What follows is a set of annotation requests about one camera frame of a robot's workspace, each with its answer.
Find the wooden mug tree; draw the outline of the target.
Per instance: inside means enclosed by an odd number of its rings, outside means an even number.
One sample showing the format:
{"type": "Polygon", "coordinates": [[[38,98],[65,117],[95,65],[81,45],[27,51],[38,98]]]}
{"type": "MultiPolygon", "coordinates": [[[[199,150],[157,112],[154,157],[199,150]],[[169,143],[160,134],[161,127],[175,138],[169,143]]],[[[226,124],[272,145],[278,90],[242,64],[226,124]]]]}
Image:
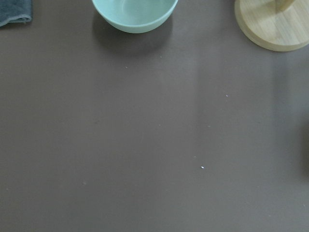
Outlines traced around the wooden mug tree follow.
{"type": "Polygon", "coordinates": [[[309,44],[307,0],[237,0],[239,28],[258,46],[289,52],[309,44]]]}

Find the green bowl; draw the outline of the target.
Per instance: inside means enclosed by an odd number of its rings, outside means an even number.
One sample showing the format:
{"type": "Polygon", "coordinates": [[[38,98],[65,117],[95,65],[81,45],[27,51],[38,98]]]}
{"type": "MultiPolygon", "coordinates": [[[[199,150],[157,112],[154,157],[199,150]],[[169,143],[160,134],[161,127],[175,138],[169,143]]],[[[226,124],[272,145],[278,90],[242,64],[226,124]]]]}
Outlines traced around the green bowl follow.
{"type": "Polygon", "coordinates": [[[96,11],[114,28],[145,33],[161,26],[173,13],[177,0],[94,0],[96,11]]]}

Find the grey cloth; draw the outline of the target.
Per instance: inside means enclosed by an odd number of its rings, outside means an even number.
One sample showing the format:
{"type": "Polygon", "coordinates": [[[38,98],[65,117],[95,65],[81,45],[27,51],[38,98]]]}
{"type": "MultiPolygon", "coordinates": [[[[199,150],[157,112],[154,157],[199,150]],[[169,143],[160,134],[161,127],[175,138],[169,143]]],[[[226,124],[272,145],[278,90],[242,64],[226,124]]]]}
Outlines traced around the grey cloth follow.
{"type": "Polygon", "coordinates": [[[32,21],[32,0],[0,0],[0,26],[32,21]]]}

